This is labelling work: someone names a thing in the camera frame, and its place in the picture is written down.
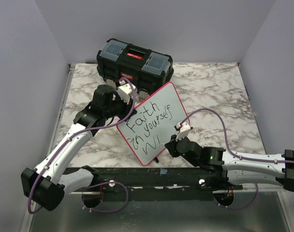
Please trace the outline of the pink framed whiteboard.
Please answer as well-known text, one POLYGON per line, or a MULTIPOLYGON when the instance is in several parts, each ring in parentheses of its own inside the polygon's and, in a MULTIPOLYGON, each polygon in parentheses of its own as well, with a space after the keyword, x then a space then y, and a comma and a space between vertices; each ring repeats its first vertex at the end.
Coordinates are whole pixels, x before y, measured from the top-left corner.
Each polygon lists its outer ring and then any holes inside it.
POLYGON ((167 82, 135 107, 137 113, 117 129, 143 166, 164 149, 176 133, 175 126, 187 117, 175 85, 167 82))

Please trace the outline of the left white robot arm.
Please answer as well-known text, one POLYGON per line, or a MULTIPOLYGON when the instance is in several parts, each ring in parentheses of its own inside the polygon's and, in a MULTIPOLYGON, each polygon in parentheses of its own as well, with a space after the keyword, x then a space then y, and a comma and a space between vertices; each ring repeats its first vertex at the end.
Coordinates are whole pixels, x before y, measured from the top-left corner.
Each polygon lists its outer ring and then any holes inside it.
POLYGON ((99 85, 92 101, 75 117, 66 136, 57 147, 34 169, 26 168, 21 173, 24 195, 28 198, 28 212, 34 214, 31 203, 52 211, 58 207, 64 196, 79 189, 99 191, 99 201, 104 193, 114 191, 121 183, 104 179, 100 173, 84 166, 65 174, 69 163, 78 151, 90 141, 99 130, 112 127, 106 121, 118 117, 118 124, 136 113, 136 90, 128 83, 117 90, 109 85, 99 85))

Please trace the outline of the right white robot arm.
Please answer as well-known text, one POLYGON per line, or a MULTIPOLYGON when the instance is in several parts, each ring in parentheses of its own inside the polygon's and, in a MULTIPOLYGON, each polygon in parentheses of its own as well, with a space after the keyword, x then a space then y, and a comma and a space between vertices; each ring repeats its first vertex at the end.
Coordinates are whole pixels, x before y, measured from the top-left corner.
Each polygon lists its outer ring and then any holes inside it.
POLYGON ((220 147, 202 147, 187 137, 172 135, 165 144, 172 157, 182 157, 192 166, 221 172, 214 178, 219 189, 242 184, 271 184, 294 192, 294 150, 282 154, 247 154, 220 147))

